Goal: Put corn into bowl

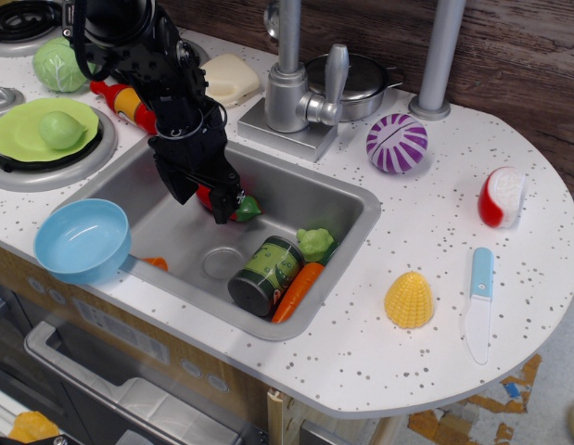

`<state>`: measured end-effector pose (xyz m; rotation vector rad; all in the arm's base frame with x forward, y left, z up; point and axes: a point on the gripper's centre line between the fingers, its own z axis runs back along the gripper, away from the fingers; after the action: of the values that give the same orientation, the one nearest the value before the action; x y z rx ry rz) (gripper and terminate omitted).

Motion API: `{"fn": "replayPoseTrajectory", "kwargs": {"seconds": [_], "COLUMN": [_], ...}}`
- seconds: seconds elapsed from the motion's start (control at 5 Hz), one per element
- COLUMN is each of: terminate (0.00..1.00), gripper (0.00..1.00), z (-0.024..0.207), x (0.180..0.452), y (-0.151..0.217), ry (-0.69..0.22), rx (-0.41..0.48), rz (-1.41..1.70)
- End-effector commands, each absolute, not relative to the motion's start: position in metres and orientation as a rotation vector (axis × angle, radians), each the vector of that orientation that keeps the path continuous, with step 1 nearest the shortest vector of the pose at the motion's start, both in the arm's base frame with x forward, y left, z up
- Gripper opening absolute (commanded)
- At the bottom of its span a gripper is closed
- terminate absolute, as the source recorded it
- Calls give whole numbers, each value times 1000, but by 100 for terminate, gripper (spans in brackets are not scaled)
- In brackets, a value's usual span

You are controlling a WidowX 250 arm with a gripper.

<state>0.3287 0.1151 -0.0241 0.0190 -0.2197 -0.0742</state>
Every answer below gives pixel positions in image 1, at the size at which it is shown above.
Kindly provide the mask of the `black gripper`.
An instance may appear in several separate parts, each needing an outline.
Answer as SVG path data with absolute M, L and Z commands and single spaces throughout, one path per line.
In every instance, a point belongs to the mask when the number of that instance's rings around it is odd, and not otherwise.
M 192 134 L 180 138 L 156 135 L 148 140 L 161 181 L 172 197 L 184 205 L 199 184 L 228 181 L 235 168 L 225 157 L 225 123 L 206 121 Z M 209 193 L 214 220 L 226 224 L 238 210 L 244 197 L 240 184 L 219 184 Z

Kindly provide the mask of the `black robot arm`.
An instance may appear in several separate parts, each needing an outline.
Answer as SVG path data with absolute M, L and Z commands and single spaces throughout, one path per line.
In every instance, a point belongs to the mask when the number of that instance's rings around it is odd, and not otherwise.
M 65 1 L 62 31 L 90 80 L 127 81 L 156 117 L 148 141 L 159 176 L 180 203 L 202 185 L 215 221 L 225 224 L 244 192 L 224 150 L 226 112 L 206 95 L 191 46 L 154 1 Z

